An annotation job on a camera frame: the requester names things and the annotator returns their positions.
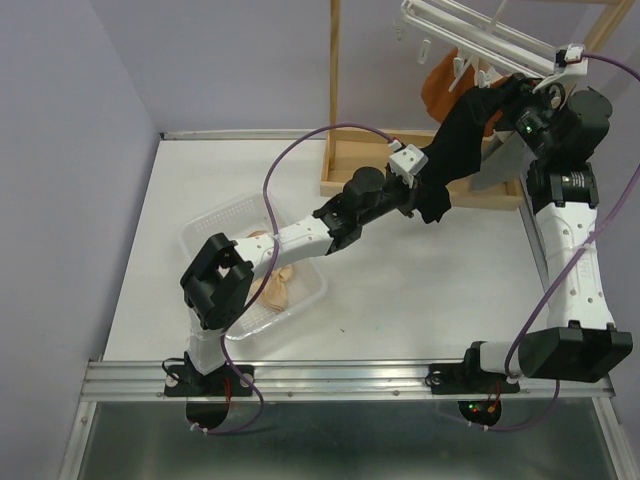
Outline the black underwear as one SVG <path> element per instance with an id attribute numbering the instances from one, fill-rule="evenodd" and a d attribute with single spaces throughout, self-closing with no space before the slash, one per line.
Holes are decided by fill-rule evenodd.
<path id="1" fill-rule="evenodd" d="M 432 142 L 422 149 L 427 162 L 418 174 L 415 208 L 424 223 L 440 221 L 451 208 L 449 183 L 479 171 L 486 125 L 516 89 L 511 81 L 497 88 L 471 88 L 456 101 Z"/>

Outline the beige striped underwear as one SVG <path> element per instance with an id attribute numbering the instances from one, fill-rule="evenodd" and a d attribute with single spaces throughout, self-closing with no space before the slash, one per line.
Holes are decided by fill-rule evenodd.
<path id="1" fill-rule="evenodd" d="M 291 265 L 274 269 L 257 299 L 254 299 L 254 297 L 262 285 L 263 278 L 255 279 L 249 289 L 248 304 L 258 303 L 271 311 L 277 313 L 284 312 L 289 305 L 287 284 L 293 277 L 294 269 Z"/>

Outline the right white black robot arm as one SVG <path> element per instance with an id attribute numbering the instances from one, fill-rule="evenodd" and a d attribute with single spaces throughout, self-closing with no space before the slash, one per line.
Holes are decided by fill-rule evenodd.
<path id="1" fill-rule="evenodd" d="M 553 82 L 522 81 L 521 94 L 501 106 L 498 130 L 513 131 L 532 153 L 526 192 L 550 285 L 534 308 L 545 328 L 525 324 L 512 342 L 475 342 L 457 378 L 472 390 L 521 377 L 595 383 L 633 349 L 617 329 L 599 272 L 599 193 L 589 162 L 609 131 L 611 103 L 593 89 L 571 95 Z"/>

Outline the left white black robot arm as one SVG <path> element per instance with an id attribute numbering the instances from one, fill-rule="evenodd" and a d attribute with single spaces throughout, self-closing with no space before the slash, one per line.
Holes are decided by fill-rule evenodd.
<path id="1" fill-rule="evenodd" d="M 377 218 L 414 209 L 420 181 L 390 169 L 362 167 L 342 192 L 312 214 L 281 230 L 256 237 L 209 237 L 180 279 L 191 310 L 191 337 L 186 351 L 188 382 L 199 393 L 215 392 L 225 364 L 221 339 L 246 311 L 251 285 L 279 268 L 345 249 Z"/>

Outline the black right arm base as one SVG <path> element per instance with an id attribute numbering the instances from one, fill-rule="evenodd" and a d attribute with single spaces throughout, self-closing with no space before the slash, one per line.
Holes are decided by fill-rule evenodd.
<path id="1" fill-rule="evenodd" d="M 425 384 L 434 395 L 516 394 L 518 382 L 509 383 L 506 376 L 490 373 L 460 363 L 432 363 Z"/>

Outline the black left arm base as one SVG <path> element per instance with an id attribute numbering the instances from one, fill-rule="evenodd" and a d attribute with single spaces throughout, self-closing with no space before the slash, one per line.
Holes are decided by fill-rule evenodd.
<path id="1" fill-rule="evenodd" d="M 199 373 L 184 359 L 170 358 L 162 363 L 165 373 L 164 395 L 169 398 L 251 397 L 253 390 L 230 366 L 223 365 L 207 375 Z"/>

